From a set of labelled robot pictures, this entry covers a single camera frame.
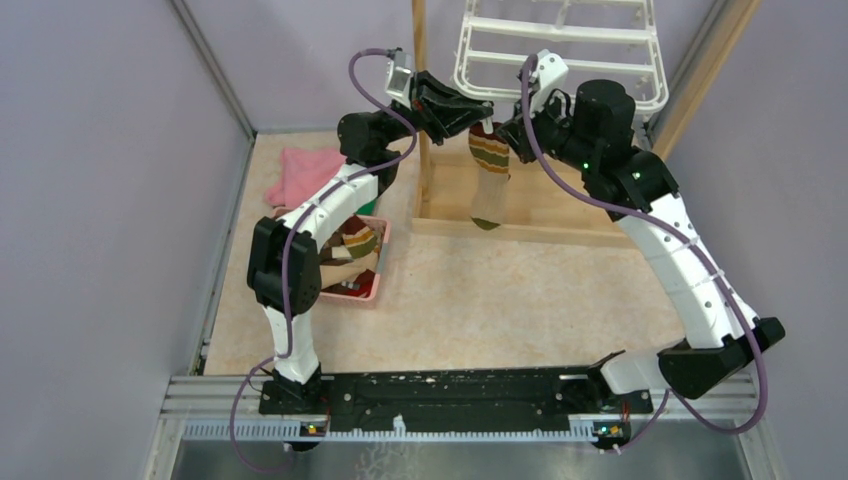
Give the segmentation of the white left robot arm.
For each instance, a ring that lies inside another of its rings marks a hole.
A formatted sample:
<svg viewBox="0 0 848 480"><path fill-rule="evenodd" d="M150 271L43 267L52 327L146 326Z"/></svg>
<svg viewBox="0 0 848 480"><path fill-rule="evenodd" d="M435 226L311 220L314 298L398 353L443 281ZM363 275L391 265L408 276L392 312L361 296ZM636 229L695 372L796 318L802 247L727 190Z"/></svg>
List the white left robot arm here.
<svg viewBox="0 0 848 480"><path fill-rule="evenodd" d="M425 133L441 144L491 117L493 106L444 85L429 72L412 75L398 97L374 112L344 115L337 137L344 163L300 206L255 225L247 268L253 291L271 327L276 377L287 381L283 401L297 413L319 404L312 380L320 362L313 346L311 310L321 293L320 252L331 236L394 181L405 153L391 143Z"/></svg>

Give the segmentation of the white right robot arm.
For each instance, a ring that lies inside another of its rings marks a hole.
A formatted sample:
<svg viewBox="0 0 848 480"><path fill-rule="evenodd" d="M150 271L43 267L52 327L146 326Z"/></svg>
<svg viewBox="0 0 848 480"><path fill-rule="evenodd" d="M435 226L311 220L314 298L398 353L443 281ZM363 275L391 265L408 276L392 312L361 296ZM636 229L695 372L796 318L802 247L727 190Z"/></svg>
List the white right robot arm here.
<svg viewBox="0 0 848 480"><path fill-rule="evenodd" d="M590 80L575 96L525 86L500 134L523 162L562 162L581 175L574 197L601 208L639 249L682 322L664 347L619 353L586 385L589 404L612 412L627 393L669 389L697 399L746 367L766 373L763 355L783 339L774 317L758 315L734 291L690 222L676 180L653 152L634 145L634 99L611 80Z"/></svg>

